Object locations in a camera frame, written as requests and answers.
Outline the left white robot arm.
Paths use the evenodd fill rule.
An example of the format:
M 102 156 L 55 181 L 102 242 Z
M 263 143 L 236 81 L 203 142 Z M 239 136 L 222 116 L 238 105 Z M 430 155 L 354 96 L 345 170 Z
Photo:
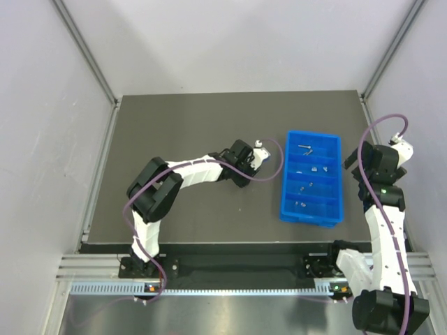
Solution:
M 231 180 L 244 188 L 257 175 L 270 152 L 262 142 L 254 146 L 236 140 L 229 148 L 191 161 L 168 162 L 155 157 L 128 187 L 127 197 L 135 230 L 131 247 L 134 267 L 150 273 L 151 258 L 159 254 L 161 220 L 171 210 L 178 193 L 196 184 Z

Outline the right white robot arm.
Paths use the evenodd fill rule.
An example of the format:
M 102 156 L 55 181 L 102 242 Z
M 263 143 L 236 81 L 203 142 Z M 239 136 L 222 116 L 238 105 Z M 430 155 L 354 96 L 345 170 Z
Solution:
M 404 193 L 396 186 L 413 156 L 413 147 L 402 135 L 387 145 L 364 141 L 343 162 L 353 164 L 358 197 L 369 228 L 372 264 L 352 243 L 336 241 L 335 266 L 353 295 L 352 318 L 356 329 L 376 334 L 414 334 L 430 314 L 428 300 L 418 297 L 409 273 L 404 219 Z

